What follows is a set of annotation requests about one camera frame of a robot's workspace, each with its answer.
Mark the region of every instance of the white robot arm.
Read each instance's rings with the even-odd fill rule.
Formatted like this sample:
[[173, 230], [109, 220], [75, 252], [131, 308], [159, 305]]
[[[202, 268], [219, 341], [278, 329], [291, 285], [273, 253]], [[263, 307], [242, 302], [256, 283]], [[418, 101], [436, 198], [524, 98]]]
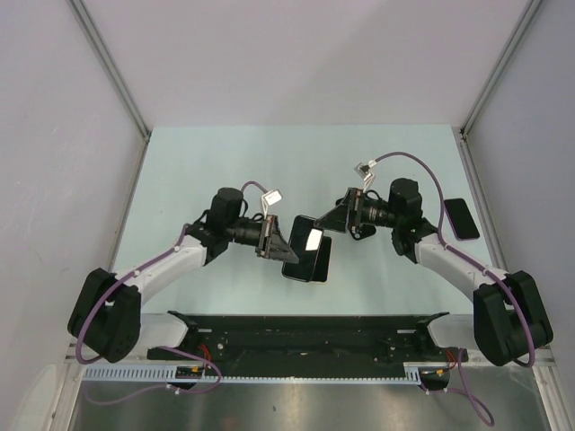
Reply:
[[[68, 331], [78, 338], [78, 360], [90, 364], [103, 357], [113, 363], [135, 346], [179, 346], [187, 325], [168, 313], [142, 315], [141, 308], [177, 278], [207, 265], [227, 250], [229, 242], [253, 246], [264, 259], [297, 263], [297, 255], [279, 231], [278, 218], [240, 216], [242, 204], [240, 190], [220, 189], [211, 208], [195, 223], [184, 225], [168, 251], [116, 274], [101, 268], [90, 273], [68, 322]], [[100, 356], [83, 359], [84, 343]]]
[[[361, 165], [366, 178], [370, 166]], [[318, 228], [345, 232], [355, 240], [392, 229], [392, 243], [400, 256], [438, 273], [472, 303], [473, 315], [441, 313], [427, 326], [438, 347], [479, 349], [495, 365], [517, 361], [520, 356], [550, 343], [553, 331], [534, 279], [526, 272], [509, 274], [485, 265], [442, 239], [441, 233], [421, 211], [416, 181], [392, 182], [389, 199], [364, 189], [350, 188], [336, 207], [316, 221]]]

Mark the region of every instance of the purple cable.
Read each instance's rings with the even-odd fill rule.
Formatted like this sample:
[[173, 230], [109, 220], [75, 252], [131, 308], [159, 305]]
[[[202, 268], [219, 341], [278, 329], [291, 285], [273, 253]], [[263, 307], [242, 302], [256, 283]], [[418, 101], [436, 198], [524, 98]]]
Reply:
[[[425, 393], [431, 395], [440, 395], [442, 393], [457, 393], [459, 395], [467, 397], [473, 409], [475, 410], [475, 413], [477, 413], [479, 419], [481, 419], [486, 426], [495, 427], [495, 418], [493, 417], [489, 408], [483, 403], [483, 401], [481, 401], [475, 395], [471, 394], [471, 392], [469, 391], [469, 388], [467, 386], [467, 377], [465, 376], [464, 369], [461, 366], [463, 352], [464, 352], [463, 349], [460, 348], [459, 353], [457, 354], [457, 366], [459, 368], [459, 376], [461, 377], [461, 383], [464, 386], [464, 390], [457, 388], [445, 388], [445, 390], [430, 391], [428, 388], [425, 387], [425, 384], [423, 382], [421, 382], [421, 389], [424, 390]], [[485, 413], [487, 413], [487, 418], [481, 413], [480, 407], [483, 409], [483, 411], [485, 411]]]
[[88, 328], [90, 328], [90, 325], [93, 322], [93, 319], [95, 317], [95, 315], [98, 313], [98, 311], [102, 308], [102, 306], [106, 303], [106, 300], [116, 291], [116, 289], [118, 289], [118, 287], [120, 287], [124, 282], [128, 281], [129, 279], [131, 279], [133, 276], [135, 276], [135, 272], [136, 271], [143, 271], [146, 268], [151, 267], [152, 265], [154, 265], [156, 262], [159, 262], [162, 259], [167, 258], [168, 256], [170, 256], [172, 253], [174, 253], [174, 247], [181, 245], [181, 242], [183, 241], [183, 237], [186, 234], [186, 228], [188, 227], [187, 224], [185, 224], [182, 229], [181, 229], [181, 233], [180, 236], [178, 237], [178, 241], [174, 244], [173, 247], [171, 247], [171, 249], [169, 249], [168, 251], [165, 251], [164, 253], [160, 254], [159, 256], [156, 256], [155, 258], [149, 260], [148, 262], [140, 265], [138, 268], [134, 269], [133, 271], [128, 272], [124, 277], [120, 278], [116, 283], [114, 283], [105, 293], [104, 295], [102, 295], [100, 297], [100, 299], [96, 302], [96, 304], [94, 305], [94, 307], [92, 308], [92, 310], [88, 313], [88, 317], [86, 317], [86, 320], [84, 321], [84, 325], [82, 325], [82, 328], [80, 329], [80, 333], [78, 334], [78, 340], [76, 342], [75, 345], [75, 359], [82, 365], [89, 365], [89, 364], [93, 364], [94, 362], [102, 359], [101, 356], [96, 356], [93, 357], [91, 359], [85, 359], [82, 356], [82, 345], [84, 344], [84, 338], [86, 336], [86, 332], [88, 331]]
[[529, 330], [529, 325], [527, 324], [525, 314], [523, 314], [523, 312], [521, 311], [521, 307], [519, 306], [517, 299], [515, 299], [515, 296], [513, 296], [513, 294], [511, 293], [511, 290], [495, 274], [493, 274], [485, 266], [483, 266], [483, 264], [481, 262], [475, 260], [471, 256], [468, 256], [466, 253], [464, 253], [463, 251], [460, 251], [459, 249], [455, 248], [451, 244], [447, 244], [447, 241], [443, 237], [442, 230], [443, 230], [443, 221], [445, 219], [445, 211], [446, 210], [445, 210], [445, 207], [443, 204], [443, 202], [444, 202], [443, 189], [441, 188], [441, 185], [439, 184], [438, 177], [435, 175], [435, 173], [433, 173], [433, 171], [428, 167], [428, 165], [425, 164], [425, 162], [423, 162], [420, 158], [416, 157], [413, 154], [405, 153], [403, 151], [395, 151], [393, 153], [381, 155], [381, 156], [376, 158], [376, 163], [378, 163], [384, 159], [387, 159], [388, 157], [394, 157], [396, 155], [402, 155], [404, 157], [407, 157], [407, 158], [414, 160], [415, 162], [420, 164], [421, 167], [423, 167], [423, 169], [425, 169], [428, 172], [429, 176], [431, 177], [431, 179], [435, 183], [435, 187], [437, 188], [438, 194], [439, 194], [439, 223], [438, 223], [439, 242], [441, 242], [441, 245], [443, 245], [446, 248], [446, 250], [453, 252], [459, 258], [465, 260], [467, 263], [473, 265], [474, 267], [476, 267], [480, 271], [484, 272], [485, 275], [487, 275], [487, 277], [489, 277], [491, 280], [493, 280], [495, 283], [497, 283], [497, 286], [500, 287], [500, 289], [503, 291], [505, 296], [511, 302], [511, 305], [513, 305], [513, 308], [515, 309], [515, 313], [517, 314], [517, 317], [519, 318], [519, 322], [521, 323], [521, 328], [525, 332], [526, 338], [527, 338], [527, 350], [529, 351], [529, 359], [527, 360], [526, 363], [521, 362], [517, 359], [515, 359], [513, 362], [515, 362], [518, 365], [527, 367], [527, 368], [533, 366], [533, 364], [535, 363], [535, 343], [533, 342], [533, 337], [531, 336], [531, 331]]
[[248, 181], [248, 182], [246, 182], [246, 183], [242, 186], [242, 188], [240, 189], [240, 191], [241, 191], [242, 193], [244, 193], [245, 190], [248, 188], [248, 186], [255, 186], [255, 187], [257, 187], [258, 189], [260, 189], [261, 191], [263, 191], [264, 193], [267, 193], [267, 192], [268, 192], [268, 190], [267, 190], [265, 187], [263, 187], [258, 181]]
[[[200, 357], [200, 356], [195, 356], [195, 355], [193, 355], [191, 353], [187, 353], [187, 352], [182, 352], [181, 350], [178, 350], [177, 348], [172, 348], [172, 347], [159, 347], [159, 348], [161, 348], [163, 350], [167, 350], [168, 352], [175, 353], [177, 355], [186, 356], [189, 359], [194, 359], [196, 361], [200, 361], [203, 364], [211, 367], [217, 374], [217, 380], [213, 384], [209, 385], [207, 388], [194, 390], [193, 388], [192, 389], [182, 389], [182, 388], [176, 388], [174, 386], [169, 385], [169, 386], [167, 386], [168, 389], [173, 389], [174, 391], [183, 392], [183, 393], [206, 393], [209, 391], [213, 391], [222, 382], [222, 378], [223, 378], [222, 372], [219, 370], [219, 368], [216, 366], [216, 364], [214, 364], [211, 361], [208, 361], [206, 358]], [[166, 384], [154, 384], [152, 386], [147, 386], [145, 388], [140, 389], [139, 391], [132, 392], [129, 395], [126, 395], [125, 397], [122, 397], [122, 398], [118, 398], [116, 400], [97, 401], [97, 400], [94, 400], [88, 394], [88, 392], [85, 392], [84, 396], [89, 402], [91, 402], [92, 404], [95, 404], [97, 406], [113, 406], [116, 404], [120, 404], [121, 402], [136, 398], [138, 395], [141, 395], [142, 393], [145, 393], [148, 391], [155, 391], [158, 389], [166, 389]]]

